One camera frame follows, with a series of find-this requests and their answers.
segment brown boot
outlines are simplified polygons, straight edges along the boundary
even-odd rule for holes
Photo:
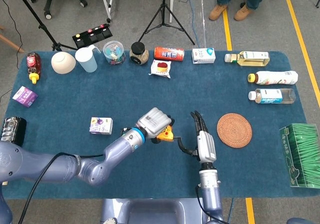
[[[217,20],[227,5],[216,5],[209,15],[210,20]]]
[[[235,14],[234,19],[237,21],[244,20],[249,14],[253,11],[247,8],[247,5],[244,5],[238,12]]]

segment round rattan mat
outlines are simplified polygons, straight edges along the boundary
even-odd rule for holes
[[[241,148],[249,144],[252,138],[250,123],[239,114],[229,113],[218,121],[216,131],[220,140],[233,148]]]

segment ketchup bottle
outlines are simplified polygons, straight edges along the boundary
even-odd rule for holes
[[[33,84],[36,84],[41,76],[41,58],[40,55],[36,52],[28,53],[27,56],[27,67],[29,73],[29,79]]]

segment blue wire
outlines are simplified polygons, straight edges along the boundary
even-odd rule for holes
[[[190,4],[190,8],[191,8],[191,13],[192,13],[192,30],[193,30],[193,33],[195,34],[195,40],[196,40],[196,44],[198,45],[198,48],[199,47],[199,41],[198,41],[198,36],[196,35],[196,30],[195,30],[195,23],[194,23],[194,18],[195,18],[195,15],[194,15],[194,10],[193,10],[193,4],[191,3],[191,0],[187,0]]]
[[[228,216],[228,223],[230,223],[230,220],[231,220],[231,217],[232,217],[232,210],[233,210],[233,208],[234,208],[234,204],[233,204],[233,201],[234,200],[234,198],[232,198],[232,201],[231,201],[231,206],[230,206],[230,210],[229,210],[229,216]]]

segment floor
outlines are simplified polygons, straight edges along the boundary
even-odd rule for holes
[[[18,30],[22,35],[23,48],[29,51],[49,51],[51,41],[44,31],[38,29],[38,23],[28,11],[21,0],[5,0],[13,18],[16,20]],[[113,37],[108,40],[118,40],[128,49],[137,41],[147,26],[149,20],[156,12],[162,0],[114,0],[112,8],[111,31]],[[298,26],[303,36],[308,57],[303,56],[301,44],[292,21],[286,0],[263,0],[259,9],[243,22],[233,20],[233,15],[239,9],[243,0],[232,0],[227,16],[230,39],[225,35],[226,19],[220,17],[217,21],[208,20],[208,15],[216,0],[191,0],[191,4],[174,0],[174,12],[193,39],[200,47],[214,47],[216,50],[227,49],[232,46],[234,50],[277,50],[287,54],[293,70],[299,73],[297,84],[303,109],[308,123],[320,126],[320,99],[315,93],[319,92],[320,64],[319,64],[319,17],[320,10],[315,8],[317,0],[291,0]],[[46,0],[37,0],[32,4],[41,20],[46,24],[52,35],[62,44],[74,46],[71,36],[83,32],[94,26],[106,22],[106,14],[102,0],[87,0],[88,6],[82,8],[78,0],[53,0],[52,19],[46,20],[43,7]],[[20,39],[16,33],[13,22],[9,18],[6,6],[0,1],[0,25],[6,29],[4,36],[19,44]],[[101,49],[108,41],[96,45]],[[148,49],[155,46],[180,47],[191,49],[193,45],[184,33],[175,29],[162,27],[156,29],[143,38]],[[9,46],[0,43],[0,94],[11,89],[17,68],[16,52]],[[24,54],[18,54],[19,62]],[[308,66],[308,59],[312,64],[314,77]],[[0,118],[3,118],[10,94],[2,97],[0,102]],[[245,199],[236,198],[230,223],[248,223]],[[14,223],[17,222],[23,200],[8,201],[14,213]],[[224,213],[228,215],[231,199],[223,199]],[[255,223],[273,224],[285,223],[293,216],[304,217],[320,223],[320,197],[310,198],[254,198],[253,209]],[[33,200],[29,207],[25,223],[98,223],[101,200]]]

